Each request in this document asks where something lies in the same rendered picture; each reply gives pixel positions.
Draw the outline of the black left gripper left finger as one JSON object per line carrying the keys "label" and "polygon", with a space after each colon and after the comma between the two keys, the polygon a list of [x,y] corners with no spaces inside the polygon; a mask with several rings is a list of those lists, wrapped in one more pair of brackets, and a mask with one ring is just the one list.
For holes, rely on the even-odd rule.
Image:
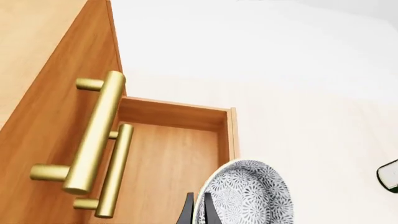
{"label": "black left gripper left finger", "polygon": [[176,224],[192,224],[194,209],[194,193],[189,192]]}

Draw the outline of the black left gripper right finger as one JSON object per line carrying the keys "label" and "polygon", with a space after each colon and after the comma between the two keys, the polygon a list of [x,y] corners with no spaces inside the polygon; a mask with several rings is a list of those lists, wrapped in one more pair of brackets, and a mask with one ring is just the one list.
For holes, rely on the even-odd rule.
{"label": "black left gripper right finger", "polygon": [[211,193],[205,192],[204,196],[205,224],[222,224],[213,203]]}

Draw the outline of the open wooden drawer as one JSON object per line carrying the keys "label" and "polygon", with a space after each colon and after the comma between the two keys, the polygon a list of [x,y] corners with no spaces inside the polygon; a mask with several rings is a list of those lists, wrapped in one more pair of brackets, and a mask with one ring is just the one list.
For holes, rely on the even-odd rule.
{"label": "open wooden drawer", "polygon": [[110,224],[176,224],[186,195],[239,157],[235,108],[124,97],[118,118],[134,134]]}

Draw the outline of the wooden cabinet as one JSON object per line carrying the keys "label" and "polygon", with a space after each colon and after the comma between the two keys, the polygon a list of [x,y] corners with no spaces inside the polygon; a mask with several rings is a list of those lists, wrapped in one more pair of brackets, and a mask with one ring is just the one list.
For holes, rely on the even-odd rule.
{"label": "wooden cabinet", "polygon": [[61,182],[34,164],[69,166],[98,100],[77,78],[121,71],[111,0],[0,0],[0,224],[89,224]]}

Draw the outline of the small flat rounded plate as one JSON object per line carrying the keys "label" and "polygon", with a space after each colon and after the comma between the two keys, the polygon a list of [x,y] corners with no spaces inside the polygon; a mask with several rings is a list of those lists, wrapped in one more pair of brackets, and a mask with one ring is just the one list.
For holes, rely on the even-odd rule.
{"label": "small flat rounded plate", "polygon": [[398,159],[379,167],[376,177],[388,192],[398,194]]}

